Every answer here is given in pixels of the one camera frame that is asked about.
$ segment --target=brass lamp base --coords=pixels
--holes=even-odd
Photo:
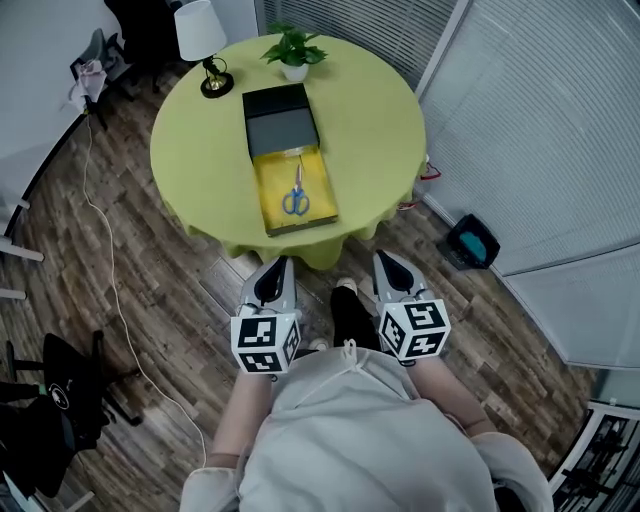
[[[207,78],[200,85],[200,91],[205,98],[219,98],[224,96],[233,89],[233,77],[227,73],[227,63],[224,62],[224,72],[220,72],[214,63],[214,60],[223,59],[219,57],[209,57],[202,61]]]
[[[205,98],[219,98],[233,88],[233,77],[229,73],[207,77],[200,85],[200,91]]]

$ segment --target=white cable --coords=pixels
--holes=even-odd
[[[203,456],[202,467],[204,468],[207,463],[207,446],[204,442],[204,434],[202,433],[202,430],[200,430],[200,427],[196,425],[196,422],[191,419],[191,417],[189,416],[185,408],[182,407],[182,405],[176,402],[173,398],[171,398],[166,393],[164,393],[158,387],[158,385],[155,382],[153,382],[151,378],[145,373],[145,371],[142,369],[142,366],[140,365],[140,360],[138,359],[138,355],[136,354],[136,351],[133,348],[133,344],[131,343],[131,337],[129,336],[129,327],[127,326],[127,321],[124,319],[124,315],[122,314],[122,309],[120,308],[118,288],[116,287],[116,261],[114,257],[113,231],[111,230],[111,224],[109,224],[109,219],[107,219],[107,216],[104,214],[104,212],[91,202],[91,199],[89,199],[89,194],[87,194],[87,168],[89,167],[89,159],[91,157],[91,148],[93,146],[93,134],[91,133],[91,124],[89,122],[89,116],[87,116],[87,128],[89,129],[89,148],[87,149],[87,160],[84,164],[84,181],[82,183],[82,191],[84,192],[84,197],[87,200],[87,203],[89,204],[89,206],[91,206],[91,208],[96,210],[101,215],[102,220],[104,221],[104,224],[107,227],[107,231],[109,231],[109,242],[111,244],[111,286],[113,286],[113,292],[116,296],[116,307],[118,309],[118,314],[120,315],[120,319],[122,320],[122,325],[124,325],[124,332],[127,335],[127,342],[129,343],[129,348],[131,349],[133,358],[136,360],[136,364],[138,365],[138,368],[142,376],[145,379],[147,379],[149,383],[156,389],[156,391],[160,393],[164,398],[169,400],[169,402],[171,402],[172,404],[177,405],[182,411],[182,413],[191,422],[191,424],[196,428],[196,430],[198,431],[198,434],[200,434],[200,441],[202,442],[202,456]]]

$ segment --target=table lamp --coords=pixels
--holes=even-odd
[[[175,12],[180,56],[187,61],[202,60],[207,78],[200,91],[206,98],[219,98],[233,88],[233,77],[227,73],[227,63],[215,54],[227,44],[227,36],[209,0],[196,0]],[[215,64],[224,63],[220,72]]]

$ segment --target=yellow-green tablecloth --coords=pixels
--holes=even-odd
[[[326,61],[304,81],[338,205],[335,224],[269,238],[247,150],[242,93],[288,82],[260,56],[278,41],[264,36],[220,52],[235,79],[218,99],[200,93],[194,67],[165,100],[151,136],[151,167],[168,208],[189,233],[217,238],[232,257],[254,250],[263,261],[299,256],[326,269],[349,235],[371,238],[408,197],[424,162],[422,112],[406,82],[372,53],[340,39],[314,43]]]

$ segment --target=red wire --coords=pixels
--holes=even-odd
[[[434,167],[431,164],[427,164],[427,173],[432,169],[436,171],[436,174],[423,174],[422,176],[420,176],[420,181],[435,180],[436,178],[442,176],[442,173],[438,170],[437,167]]]

